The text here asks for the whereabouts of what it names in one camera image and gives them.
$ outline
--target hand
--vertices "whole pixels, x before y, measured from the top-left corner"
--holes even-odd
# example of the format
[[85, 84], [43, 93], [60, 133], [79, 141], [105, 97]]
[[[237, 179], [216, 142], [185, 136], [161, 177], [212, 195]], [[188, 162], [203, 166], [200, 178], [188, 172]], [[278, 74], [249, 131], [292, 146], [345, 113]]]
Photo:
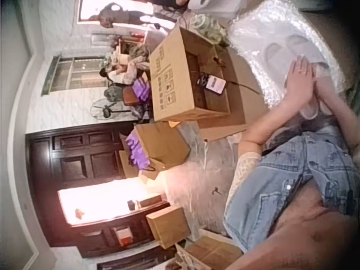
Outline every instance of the hand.
[[330, 76], [316, 78], [315, 90], [318, 98], [325, 103], [327, 99], [337, 96]]
[[299, 109], [309, 103], [313, 97], [313, 69], [305, 57], [298, 57], [296, 61], [291, 63], [286, 89], [285, 102], [290, 102]]

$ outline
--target window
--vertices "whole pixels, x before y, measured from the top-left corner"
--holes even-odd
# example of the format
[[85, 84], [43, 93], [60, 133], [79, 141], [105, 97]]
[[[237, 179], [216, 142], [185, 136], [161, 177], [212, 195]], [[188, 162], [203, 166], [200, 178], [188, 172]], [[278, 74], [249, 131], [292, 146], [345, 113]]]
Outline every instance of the window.
[[80, 0], [78, 22], [93, 21], [89, 18], [92, 15], [98, 15], [99, 12], [110, 3], [116, 3], [124, 10], [141, 11], [148, 15], [154, 13], [154, 8], [151, 3], [142, 3], [133, 0]]
[[107, 86], [107, 79], [99, 74], [102, 58], [54, 57], [55, 68], [50, 68], [43, 95], [50, 92]]
[[121, 6], [123, 10], [142, 12], [143, 16], [139, 15], [139, 19], [143, 21], [144, 24], [132, 25], [115, 23], [115, 26], [131, 27], [139, 30], [144, 30], [144, 26], [149, 26], [148, 23], [150, 23], [150, 25], [158, 23], [162, 27], [167, 29], [174, 28], [175, 23], [174, 21], [171, 21], [171, 18], [164, 16], [161, 13], [154, 12], [154, 7], [152, 3], [144, 2], [145, 0], [80, 0], [78, 9], [78, 24], [100, 24], [97, 20], [90, 19], [90, 17], [93, 15], [98, 15], [100, 11], [108, 4], [116, 3]]

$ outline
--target person's skin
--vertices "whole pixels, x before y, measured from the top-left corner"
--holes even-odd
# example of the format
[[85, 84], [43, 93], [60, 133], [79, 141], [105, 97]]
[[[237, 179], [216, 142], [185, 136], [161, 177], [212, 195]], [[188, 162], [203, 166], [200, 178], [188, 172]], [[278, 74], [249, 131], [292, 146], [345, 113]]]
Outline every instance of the person's skin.
[[127, 69], [128, 69], [127, 65], [117, 65], [116, 66], [116, 74], [119, 75], [122, 72], [126, 72]]
[[[318, 98], [337, 118], [347, 145], [350, 148], [358, 146], [358, 119], [330, 87], [331, 84], [330, 77], [315, 80], [306, 59], [294, 61], [287, 79], [285, 98], [245, 132], [239, 144], [239, 154], [248, 151], [261, 154], [263, 144], [272, 133], [310, 101], [314, 85]], [[320, 193], [313, 192], [316, 184], [312, 184], [298, 191], [293, 202], [280, 215], [274, 232], [227, 270], [325, 270], [337, 267], [354, 240], [358, 221], [324, 207]]]
[[316, 94], [335, 115], [348, 148], [354, 150], [360, 143], [360, 122], [334, 90], [331, 77], [318, 78], [315, 82]]
[[179, 6], [185, 5], [189, 0], [176, 0], [176, 4]]
[[287, 76], [287, 92], [278, 106], [252, 124], [239, 143], [239, 156], [245, 152], [261, 153], [264, 143], [278, 128], [293, 118], [313, 97], [313, 69], [308, 60], [293, 61]]

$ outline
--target printed symbols on box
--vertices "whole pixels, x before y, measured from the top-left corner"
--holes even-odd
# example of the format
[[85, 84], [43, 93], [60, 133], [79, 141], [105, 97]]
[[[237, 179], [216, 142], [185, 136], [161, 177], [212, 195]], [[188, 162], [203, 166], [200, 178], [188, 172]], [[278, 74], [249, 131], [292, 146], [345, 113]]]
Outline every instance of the printed symbols on box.
[[155, 64], [156, 64], [156, 72], [160, 72], [160, 70], [161, 70], [160, 58], [157, 58], [155, 60]]
[[169, 69], [167, 72], [164, 73], [164, 82], [167, 82], [173, 78], [173, 70]]
[[170, 105], [176, 101], [175, 92], [166, 95], [166, 104]]
[[174, 88], [175, 88], [175, 87], [174, 87], [174, 80], [171, 80], [171, 81], [169, 81], [169, 82], [167, 82], [167, 83], [165, 84], [165, 90], [166, 90], [167, 93], [173, 91]]
[[164, 54], [164, 46], [161, 46], [159, 49], [159, 53], [160, 53], [160, 59], [164, 59], [165, 54]]
[[163, 93], [163, 85], [161, 83], [161, 77], [157, 78], [157, 86], [159, 87], [159, 101], [160, 101], [160, 109], [163, 110], [164, 107], [164, 93]]
[[160, 109], [164, 110], [168, 105], [176, 101], [173, 70], [171, 67], [169, 69], [166, 68], [164, 73], [158, 76], [157, 86], [159, 88]]

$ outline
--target white lace sleeve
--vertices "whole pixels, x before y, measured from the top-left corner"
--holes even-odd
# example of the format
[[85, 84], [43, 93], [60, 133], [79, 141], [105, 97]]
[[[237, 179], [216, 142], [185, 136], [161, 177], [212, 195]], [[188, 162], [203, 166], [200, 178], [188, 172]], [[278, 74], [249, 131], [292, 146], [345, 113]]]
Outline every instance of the white lace sleeve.
[[256, 167], [260, 157], [261, 156], [255, 152], [247, 152], [239, 157], [225, 207], [227, 207], [230, 199], [238, 187], [242, 184], [245, 178], [248, 177], [249, 173]]

